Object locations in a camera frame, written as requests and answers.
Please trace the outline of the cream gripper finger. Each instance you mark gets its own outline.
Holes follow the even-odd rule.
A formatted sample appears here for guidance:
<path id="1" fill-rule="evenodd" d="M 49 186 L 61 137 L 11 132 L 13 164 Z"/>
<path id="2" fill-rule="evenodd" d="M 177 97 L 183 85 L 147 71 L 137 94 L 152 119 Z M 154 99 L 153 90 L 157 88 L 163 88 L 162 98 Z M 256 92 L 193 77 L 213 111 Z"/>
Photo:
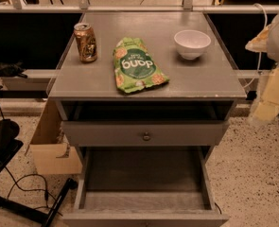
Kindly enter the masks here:
<path id="1" fill-rule="evenodd" d="M 256 37 L 248 41 L 245 48 L 252 52 L 266 52 L 267 51 L 267 41 L 269 37 L 270 26 L 263 28 Z"/>
<path id="2" fill-rule="evenodd" d="M 279 65 L 259 80 L 258 87 L 248 121 L 251 124 L 268 124 L 279 114 Z"/>

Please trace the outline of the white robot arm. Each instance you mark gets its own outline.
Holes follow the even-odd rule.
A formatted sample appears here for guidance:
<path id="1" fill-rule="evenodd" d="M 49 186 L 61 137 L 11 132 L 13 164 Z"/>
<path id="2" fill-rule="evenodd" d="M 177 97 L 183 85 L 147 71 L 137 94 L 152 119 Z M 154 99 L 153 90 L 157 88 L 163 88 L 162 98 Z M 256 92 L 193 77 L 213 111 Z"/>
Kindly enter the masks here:
<path id="1" fill-rule="evenodd" d="M 268 78 L 259 80 L 261 95 L 253 102 L 249 120 L 257 126 L 271 122 L 279 114 L 279 13 L 245 48 L 252 52 L 264 52 L 277 63 Z"/>

